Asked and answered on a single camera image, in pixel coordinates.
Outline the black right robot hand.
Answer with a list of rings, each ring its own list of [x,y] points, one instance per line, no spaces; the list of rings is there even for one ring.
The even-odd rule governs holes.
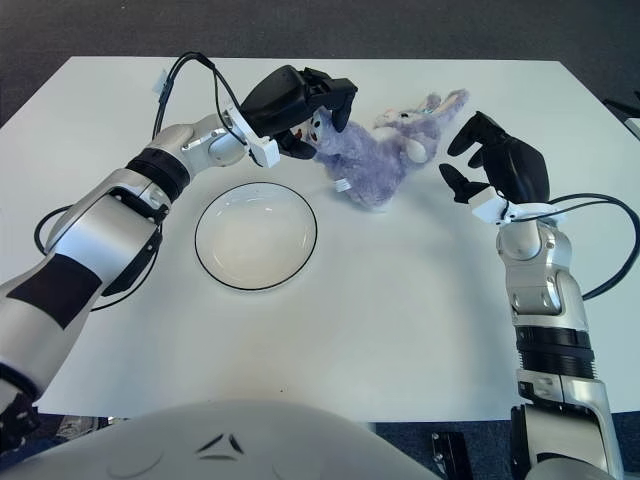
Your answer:
[[[549,176],[543,155],[526,142],[510,135],[488,115],[476,112],[456,134],[447,154],[455,157],[473,144],[480,148],[468,166],[482,168],[485,182],[467,179],[454,166],[442,163],[439,171],[454,193],[454,201],[467,204],[492,187],[515,204],[546,203],[550,200]]]

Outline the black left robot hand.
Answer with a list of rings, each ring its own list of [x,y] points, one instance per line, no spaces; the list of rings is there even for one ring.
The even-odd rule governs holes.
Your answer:
[[[269,74],[240,105],[240,113],[260,137],[276,141],[281,154],[308,160],[316,149],[296,137],[291,129],[320,108],[331,112],[336,131],[345,129],[358,88],[347,78],[285,65]]]

